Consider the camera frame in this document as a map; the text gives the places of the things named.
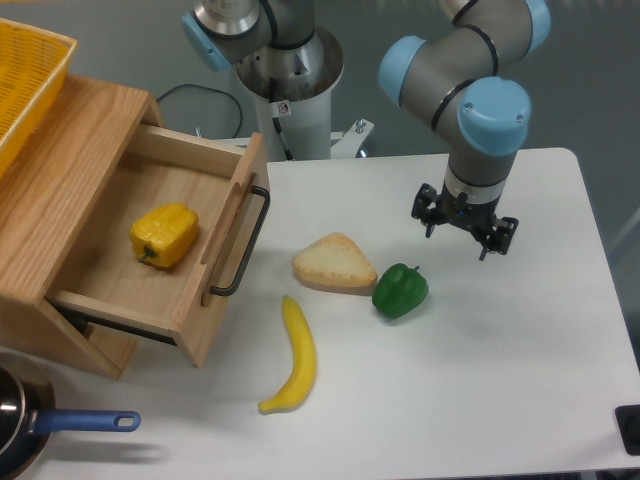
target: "open drawer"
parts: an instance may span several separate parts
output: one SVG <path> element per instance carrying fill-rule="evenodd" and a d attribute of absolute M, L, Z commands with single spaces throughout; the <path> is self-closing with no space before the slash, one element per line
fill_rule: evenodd
<path fill-rule="evenodd" d="M 140 125 L 46 300 L 79 329 L 97 323 L 175 344 L 202 366 L 269 207 L 268 188 L 259 134 L 241 149 Z M 129 230 L 170 202 L 198 213 L 198 237 L 171 269 L 141 264 Z"/>

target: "white label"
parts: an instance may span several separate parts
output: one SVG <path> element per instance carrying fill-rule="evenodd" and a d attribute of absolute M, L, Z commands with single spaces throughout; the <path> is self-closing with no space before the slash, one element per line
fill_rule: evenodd
<path fill-rule="evenodd" d="M 273 118 L 286 117 L 287 115 L 291 115 L 291 104 L 287 100 L 271 103 L 271 116 Z"/>

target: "drawer handle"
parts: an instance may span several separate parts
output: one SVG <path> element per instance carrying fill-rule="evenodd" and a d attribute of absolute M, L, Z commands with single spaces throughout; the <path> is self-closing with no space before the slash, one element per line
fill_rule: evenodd
<path fill-rule="evenodd" d="M 240 286 L 240 282 L 242 281 L 242 277 L 244 275 L 244 271 L 247 269 L 247 265 L 249 264 L 249 258 L 251 258 L 251 254 L 253 253 L 253 248 L 256 246 L 256 242 L 258 241 L 258 235 L 260 234 L 260 230 L 262 229 L 264 219 L 267 216 L 269 205 L 271 204 L 271 195 L 269 194 L 269 190 L 258 185 L 253 185 L 251 187 L 251 193 L 254 195 L 258 195 L 264 199 L 264 203 L 262 204 L 262 208 L 260 209 L 260 215 L 258 215 L 258 220 L 256 221 L 256 225 L 253 228 L 253 232 L 251 232 L 251 237 L 249 238 L 247 249 L 242 255 L 242 260 L 240 260 L 240 265 L 238 265 L 236 276 L 231 282 L 231 285 L 229 285 L 228 287 L 209 287 L 209 293 L 212 293 L 213 295 L 218 295 L 220 297 L 229 297 L 233 295 L 236 290 L 238 290 L 238 287 Z"/>

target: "toy yellow pepper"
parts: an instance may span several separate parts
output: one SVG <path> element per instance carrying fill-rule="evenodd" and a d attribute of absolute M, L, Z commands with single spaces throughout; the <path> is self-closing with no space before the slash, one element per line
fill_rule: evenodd
<path fill-rule="evenodd" d="M 140 263 L 170 267 L 198 235 L 198 214 L 182 203 L 152 210 L 131 227 L 133 251 Z"/>

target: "wooden drawer unit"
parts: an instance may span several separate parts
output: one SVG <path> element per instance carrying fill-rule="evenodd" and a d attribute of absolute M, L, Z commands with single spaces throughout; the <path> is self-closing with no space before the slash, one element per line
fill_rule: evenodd
<path fill-rule="evenodd" d="M 194 244 L 171 269 L 138 263 L 131 225 L 176 201 Z M 268 207 L 261 135 L 173 132 L 149 93 L 69 76 L 0 182 L 0 342 L 117 378 L 145 336 L 201 366 Z"/>

